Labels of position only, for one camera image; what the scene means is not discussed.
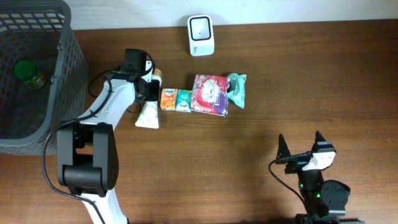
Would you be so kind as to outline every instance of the green lid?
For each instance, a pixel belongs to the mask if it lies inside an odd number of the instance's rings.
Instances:
[[[27,81],[36,69],[36,65],[30,60],[21,60],[15,65],[14,74],[22,81]]]

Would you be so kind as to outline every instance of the white robotic arm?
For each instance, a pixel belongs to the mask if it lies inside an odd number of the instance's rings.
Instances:
[[[105,82],[97,99],[79,118],[92,114],[108,99],[101,110],[93,117],[57,133],[58,181],[67,186],[72,194],[94,202],[106,224],[128,223],[114,189],[119,162],[113,131],[125,110],[137,98],[159,99],[161,78],[153,76],[153,61],[146,61],[146,55],[140,50],[127,50],[124,67],[111,72],[111,93],[109,82]],[[79,154],[76,150],[86,144],[93,145],[93,155]],[[83,203],[93,223],[102,224],[94,207]]]

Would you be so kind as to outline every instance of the pink package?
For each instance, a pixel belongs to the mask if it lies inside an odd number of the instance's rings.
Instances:
[[[226,116],[228,79],[215,75],[196,75],[192,88],[191,110]]]

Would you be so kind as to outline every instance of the white wall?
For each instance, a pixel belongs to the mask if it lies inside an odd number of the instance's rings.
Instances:
[[[186,26],[208,14],[214,25],[398,18],[398,0],[64,0],[72,29]]]

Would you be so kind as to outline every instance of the green can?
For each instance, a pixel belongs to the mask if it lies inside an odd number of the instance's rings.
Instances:
[[[33,90],[42,88],[47,81],[45,75],[30,60],[19,61],[14,66],[14,75]]]

